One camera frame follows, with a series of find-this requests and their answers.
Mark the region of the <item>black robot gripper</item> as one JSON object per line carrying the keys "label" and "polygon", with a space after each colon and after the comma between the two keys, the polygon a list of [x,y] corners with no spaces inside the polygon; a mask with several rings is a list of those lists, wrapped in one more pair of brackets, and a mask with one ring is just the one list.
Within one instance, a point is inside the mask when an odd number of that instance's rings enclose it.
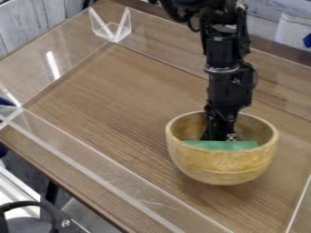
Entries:
{"label": "black robot gripper", "polygon": [[251,105],[252,89],[258,84],[252,65],[232,67],[204,67],[209,75],[208,101],[204,107],[207,129],[201,140],[235,141],[238,112]]}

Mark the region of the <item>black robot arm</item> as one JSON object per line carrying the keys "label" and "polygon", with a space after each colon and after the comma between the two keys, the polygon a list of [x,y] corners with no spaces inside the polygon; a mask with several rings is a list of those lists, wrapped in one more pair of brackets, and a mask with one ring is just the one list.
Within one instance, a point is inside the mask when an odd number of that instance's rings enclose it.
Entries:
{"label": "black robot arm", "polygon": [[169,17],[200,34],[209,76],[204,140],[236,140],[239,111],[251,105],[256,71],[250,53],[248,7],[243,0],[159,0]]}

